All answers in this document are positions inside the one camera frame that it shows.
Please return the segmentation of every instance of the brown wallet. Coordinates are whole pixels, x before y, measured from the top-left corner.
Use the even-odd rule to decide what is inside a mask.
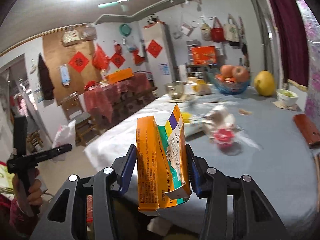
[[[309,117],[305,114],[297,114],[293,117],[293,121],[299,128],[310,149],[320,146],[320,132]]]

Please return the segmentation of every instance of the red tote bag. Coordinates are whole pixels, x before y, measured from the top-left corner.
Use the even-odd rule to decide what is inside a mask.
[[[217,17],[214,17],[213,26],[211,29],[211,37],[214,42],[223,42],[225,41],[223,27]]]

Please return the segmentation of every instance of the blue glass bowl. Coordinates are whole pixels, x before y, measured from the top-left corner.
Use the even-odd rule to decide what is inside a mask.
[[[223,82],[215,77],[219,72],[215,72],[211,69],[206,71],[210,82],[215,85],[223,95],[238,95],[243,93],[250,85],[250,80],[247,82]]]

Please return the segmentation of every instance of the human hand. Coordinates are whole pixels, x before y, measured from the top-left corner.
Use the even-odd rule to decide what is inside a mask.
[[[34,169],[35,172],[35,177],[37,177],[39,175],[39,170],[38,169]],[[12,179],[12,185],[13,185],[13,190],[14,190],[14,195],[17,199],[18,205],[21,208],[21,210],[23,210],[23,206],[24,206],[24,201],[21,198],[21,194],[19,192],[21,192],[21,190],[24,190],[24,188],[20,189],[21,185],[18,175],[15,174],[13,179]],[[40,189],[41,187],[41,181],[39,179],[35,179],[35,181],[33,182],[33,184],[31,185],[31,187],[29,188],[29,193],[30,195],[27,197],[27,202],[30,205],[33,206],[41,206],[42,205],[42,190]]]

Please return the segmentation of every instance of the gray tablecloth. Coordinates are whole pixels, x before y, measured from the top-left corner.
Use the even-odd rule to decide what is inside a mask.
[[[215,105],[225,105],[234,114],[244,140],[240,140],[230,153],[221,152],[203,133],[186,138],[187,143],[195,155],[205,158],[209,166],[225,175],[237,178],[243,174],[252,176],[290,234],[302,238],[316,218],[317,178],[313,160],[315,152],[308,148],[292,121],[297,112],[277,108],[272,103],[274,98],[260,97],[251,87],[243,94],[234,96],[221,95],[214,88],[212,92],[211,95],[197,97],[192,104],[180,103],[180,110],[191,114],[206,114]],[[164,125],[174,105],[164,95],[87,146],[86,155],[95,169],[100,171],[110,166],[115,158],[126,154],[131,143],[136,144],[137,118],[154,115],[157,124]],[[240,108],[253,113],[240,115]],[[126,196],[138,202],[136,167]],[[159,213],[174,224],[199,233],[205,204],[206,199],[200,200],[193,193],[188,202],[162,209]],[[232,212],[230,198],[229,217]]]

